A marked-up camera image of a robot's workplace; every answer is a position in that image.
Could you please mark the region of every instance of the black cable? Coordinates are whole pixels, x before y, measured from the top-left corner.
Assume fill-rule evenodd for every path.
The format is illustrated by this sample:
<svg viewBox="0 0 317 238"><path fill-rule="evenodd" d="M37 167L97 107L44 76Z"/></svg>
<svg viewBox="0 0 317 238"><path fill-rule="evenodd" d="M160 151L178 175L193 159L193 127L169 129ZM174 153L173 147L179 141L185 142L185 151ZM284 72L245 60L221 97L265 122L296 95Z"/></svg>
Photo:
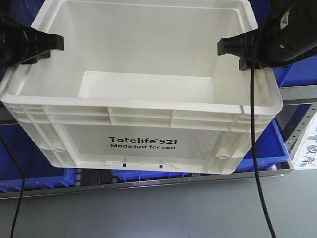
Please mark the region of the black cable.
<svg viewBox="0 0 317 238"><path fill-rule="evenodd" d="M256 43L255 47L253 50L253 55L252 55L252 66L251 66L251 84L250 84L250 107L251 107L251 142L252 142L252 154L253 154L253 167L254 167L254 174L256 177L256 182L257 182L257 187L258 187L258 192L259 192L259 197L263 209L263 213L266 219L266 223L268 225L269 231L271 233L272 238L276 238L275 232L273 225L271 223L271 220L268 215L268 211L266 208L263 192L262 192L262 187L261 187L261 182L260 182L260 176L259 176L259 168L258 168L258 160L257 160L257 147L256 147L256 136L255 136L255 116L254 116L254 74L255 74L255 66L256 66L256 55L258 52L259 48L259 42L260 38L263 32L263 29L266 25L268 17L266 18L265 22L262 24L262 26L259 28L259 33L256 38Z"/></svg>
<svg viewBox="0 0 317 238"><path fill-rule="evenodd" d="M16 223L16 219L18 217L18 213L19 213L19 209L20 209L20 205L21 205L21 201L22 201L22 196L23 196L23 192L24 192L24 187L25 187L25 174L21 168L21 166L19 165L19 163L17 162L17 160L15 159L13 153L11 152L10 148L8 147L7 143L5 142L5 140L3 139L2 135L0 134L0 140L3 143L4 148L6 149L6 151L8 152L9 156L11 157L12 161L14 162L14 164L17 166L17 168L19 169L21 176L22 176L22 187L21 187L21 192L20 192L20 196L19 196L19 200L18 200L18 204L16 206L16 210L15 210L15 215L14 215L14 219L13 219L13 223L12 223L12 227L11 227L11 235L10 238L13 238L13 233L14 233L14 228L15 228L15 223Z"/></svg>

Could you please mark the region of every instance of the plastic tote box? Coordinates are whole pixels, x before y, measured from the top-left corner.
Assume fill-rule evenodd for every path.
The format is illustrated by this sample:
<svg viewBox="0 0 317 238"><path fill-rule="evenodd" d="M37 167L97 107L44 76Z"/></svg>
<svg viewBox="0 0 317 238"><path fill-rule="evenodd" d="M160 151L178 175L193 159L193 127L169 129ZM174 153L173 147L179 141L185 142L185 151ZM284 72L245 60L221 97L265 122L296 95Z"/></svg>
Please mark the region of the plastic tote box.
<svg viewBox="0 0 317 238"><path fill-rule="evenodd" d="M250 71L217 42L257 27L247 0L46 0L65 51L6 73L0 99L57 167L229 174L251 147ZM257 137L280 111L256 72Z"/></svg>

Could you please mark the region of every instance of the blue crate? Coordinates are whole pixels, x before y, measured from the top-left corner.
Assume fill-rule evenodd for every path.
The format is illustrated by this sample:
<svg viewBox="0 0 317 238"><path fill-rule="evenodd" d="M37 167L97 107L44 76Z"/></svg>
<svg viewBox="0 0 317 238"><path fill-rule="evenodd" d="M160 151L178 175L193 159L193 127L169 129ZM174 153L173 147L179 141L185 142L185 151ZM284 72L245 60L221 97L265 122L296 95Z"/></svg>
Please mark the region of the blue crate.
<svg viewBox="0 0 317 238"><path fill-rule="evenodd" d="M9 14L25 26L31 26L44 0L12 0Z"/></svg>
<svg viewBox="0 0 317 238"><path fill-rule="evenodd" d="M260 26L271 11L269 0L249 0L253 14L256 17L257 24Z"/></svg>
<svg viewBox="0 0 317 238"><path fill-rule="evenodd" d="M139 171L139 170L111 170L114 176L118 176L122 181L142 179L159 179L159 178L175 178L184 177L187 173L180 172L160 172L160 171Z"/></svg>
<svg viewBox="0 0 317 238"><path fill-rule="evenodd" d="M289 159L289 154L283 142L275 120L267 126L257 140L258 168L268 170L278 162L285 162ZM236 172L253 171L253 156L250 150Z"/></svg>
<svg viewBox="0 0 317 238"><path fill-rule="evenodd" d="M287 68L275 68L274 74L279 87L317 84L317 56L294 63Z"/></svg>
<svg viewBox="0 0 317 238"><path fill-rule="evenodd" d="M25 189L75 185L76 169L53 167L20 125L2 125L0 133L25 173ZM19 170L0 143L0 191L17 191L21 185Z"/></svg>

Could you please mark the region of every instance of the metal shelf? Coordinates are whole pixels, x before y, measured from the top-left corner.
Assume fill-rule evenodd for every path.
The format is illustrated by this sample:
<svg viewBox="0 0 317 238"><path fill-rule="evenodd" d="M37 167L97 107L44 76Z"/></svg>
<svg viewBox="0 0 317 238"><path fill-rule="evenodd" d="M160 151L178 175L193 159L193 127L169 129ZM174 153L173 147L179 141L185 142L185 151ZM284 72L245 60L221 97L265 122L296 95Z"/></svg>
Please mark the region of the metal shelf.
<svg viewBox="0 0 317 238"><path fill-rule="evenodd" d="M276 119L281 126L285 145L290 152L317 111L317 85L283 87L279 88L279 91L284 107ZM303 110L300 118L296 114L298 109Z"/></svg>
<svg viewBox="0 0 317 238"><path fill-rule="evenodd" d="M260 171L260 177L276 177L284 176L293 170L291 160L277 164L277 170ZM184 183L196 183L196 182L211 182L211 181L224 181L224 180L236 180L236 179L251 179L254 178L253 172L246 173L233 173L230 175L201 175L184 178L167 178L137 182L118 182L111 184L99 184L92 186L79 186L79 187L67 187L67 188L53 188L25 191L23 197L35 197L35 196L47 196L57 194L67 194L75 192L88 192L88 191L102 191L102 190L114 190L114 189L126 189L137 187L152 187L152 186L164 186L173 184ZM18 198L20 192L4 192L0 193L0 199Z"/></svg>

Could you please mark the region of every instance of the gray floor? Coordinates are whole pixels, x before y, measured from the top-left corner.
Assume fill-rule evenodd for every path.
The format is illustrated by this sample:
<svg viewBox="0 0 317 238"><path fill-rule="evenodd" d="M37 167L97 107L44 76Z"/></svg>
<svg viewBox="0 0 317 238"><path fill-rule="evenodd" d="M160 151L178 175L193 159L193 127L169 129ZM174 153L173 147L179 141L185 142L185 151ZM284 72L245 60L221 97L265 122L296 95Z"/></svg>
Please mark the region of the gray floor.
<svg viewBox="0 0 317 238"><path fill-rule="evenodd" d="M263 178L278 238L316 238L317 170ZM8 238L17 199L0 200ZM15 237L269 238L253 179L25 198Z"/></svg>

